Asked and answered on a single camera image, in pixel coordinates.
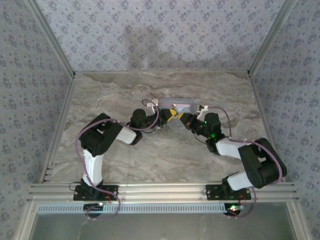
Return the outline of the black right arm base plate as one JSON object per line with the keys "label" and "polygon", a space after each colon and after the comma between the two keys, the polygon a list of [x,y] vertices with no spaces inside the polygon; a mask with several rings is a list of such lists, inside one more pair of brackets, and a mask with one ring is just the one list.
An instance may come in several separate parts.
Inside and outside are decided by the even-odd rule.
{"label": "black right arm base plate", "polygon": [[251,200],[251,191],[248,188],[232,190],[227,184],[207,184],[205,194],[208,201],[236,201]]}

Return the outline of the aluminium frame leg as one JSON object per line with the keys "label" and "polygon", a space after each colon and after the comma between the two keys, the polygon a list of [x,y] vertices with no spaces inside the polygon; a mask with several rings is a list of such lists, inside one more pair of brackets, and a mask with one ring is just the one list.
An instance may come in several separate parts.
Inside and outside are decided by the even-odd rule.
{"label": "aluminium frame leg", "polygon": [[297,201],[286,203],[297,240],[313,240],[301,204]]}
{"label": "aluminium frame leg", "polygon": [[28,201],[18,222],[13,240],[29,240],[38,211],[35,201]]}

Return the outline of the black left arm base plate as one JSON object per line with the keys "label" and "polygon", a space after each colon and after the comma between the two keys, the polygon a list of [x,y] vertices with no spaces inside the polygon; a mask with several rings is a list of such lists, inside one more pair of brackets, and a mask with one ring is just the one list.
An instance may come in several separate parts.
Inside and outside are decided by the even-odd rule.
{"label": "black left arm base plate", "polygon": [[74,201],[116,201],[115,195],[118,194],[118,185],[99,185],[97,190],[88,185],[77,185],[73,194]]}

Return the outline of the aluminium table side rail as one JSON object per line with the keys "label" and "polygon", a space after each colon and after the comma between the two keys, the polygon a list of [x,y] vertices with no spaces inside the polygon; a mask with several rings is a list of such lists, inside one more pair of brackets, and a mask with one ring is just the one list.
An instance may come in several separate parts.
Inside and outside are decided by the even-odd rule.
{"label": "aluminium table side rail", "polygon": [[46,159],[43,165],[43,169],[39,178],[39,183],[43,184],[49,182],[52,176],[53,162],[55,160],[56,153],[59,150],[60,142],[62,139],[62,135],[65,129],[67,114],[69,112],[71,100],[73,97],[73,93],[75,90],[76,80],[75,76],[73,76],[70,80],[68,89],[66,91],[66,95],[64,98],[64,102],[62,104],[62,108],[60,111],[60,115],[55,126],[55,130],[52,136],[52,141],[50,143],[48,153],[46,155]]}

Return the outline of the grey metal panel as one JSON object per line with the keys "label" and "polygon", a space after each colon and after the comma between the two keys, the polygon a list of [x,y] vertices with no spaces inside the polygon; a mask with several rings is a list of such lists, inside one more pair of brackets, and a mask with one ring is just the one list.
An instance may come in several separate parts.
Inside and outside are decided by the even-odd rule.
{"label": "grey metal panel", "polygon": [[297,240],[285,214],[119,214],[93,221],[83,214],[39,214],[30,240]]}

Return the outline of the blue cartoon tin box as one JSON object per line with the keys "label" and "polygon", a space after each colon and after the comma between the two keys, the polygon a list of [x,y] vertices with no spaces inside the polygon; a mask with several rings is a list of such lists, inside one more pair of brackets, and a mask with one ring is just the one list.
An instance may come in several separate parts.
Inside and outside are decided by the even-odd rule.
{"label": "blue cartoon tin box", "polygon": [[195,100],[192,98],[161,98],[158,100],[159,109],[174,109],[180,113],[196,113]]}

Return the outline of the aluminium table back rail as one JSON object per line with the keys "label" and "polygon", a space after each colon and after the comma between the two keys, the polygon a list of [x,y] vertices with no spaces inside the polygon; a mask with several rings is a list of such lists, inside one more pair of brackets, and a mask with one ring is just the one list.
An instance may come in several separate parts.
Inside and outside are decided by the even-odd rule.
{"label": "aluminium table back rail", "polygon": [[227,73],[232,75],[247,76],[247,70],[117,70],[117,71],[76,71],[76,74],[134,74],[134,73]]}

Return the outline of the aluminium corner post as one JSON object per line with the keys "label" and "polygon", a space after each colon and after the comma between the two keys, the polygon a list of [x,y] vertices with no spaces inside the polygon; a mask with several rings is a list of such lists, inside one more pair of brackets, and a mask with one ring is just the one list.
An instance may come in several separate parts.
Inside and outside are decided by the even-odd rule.
{"label": "aluminium corner post", "polygon": [[75,73],[64,54],[60,44],[55,37],[50,25],[48,24],[45,15],[42,13],[38,3],[36,0],[23,0],[30,10],[31,14],[33,15],[37,25],[39,26],[40,30],[42,31],[45,39],[47,40],[48,44],[52,48],[54,54],[56,55],[58,61],[60,62],[64,71],[70,76],[74,77]]}
{"label": "aluminium corner post", "polygon": [[270,28],[266,32],[266,35],[255,54],[253,61],[247,70],[248,76],[251,78],[253,77],[261,64],[263,63],[267,53],[273,46],[274,42],[276,41],[276,38],[285,25],[291,11],[297,4],[298,0],[283,0],[282,4],[277,12],[277,14],[274,17],[274,20],[272,21],[272,24],[270,25]]}

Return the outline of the aluminium slotted mounting rail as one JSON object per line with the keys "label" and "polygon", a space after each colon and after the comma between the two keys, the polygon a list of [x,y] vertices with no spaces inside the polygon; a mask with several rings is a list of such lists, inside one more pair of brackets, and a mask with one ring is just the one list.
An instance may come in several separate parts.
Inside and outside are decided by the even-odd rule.
{"label": "aluminium slotted mounting rail", "polygon": [[[124,204],[149,203],[204,203],[207,201],[204,183],[119,183],[118,197]],[[256,189],[258,203],[298,201],[299,195],[292,182],[282,182]],[[33,184],[27,199],[67,202],[74,193],[67,183]]]}

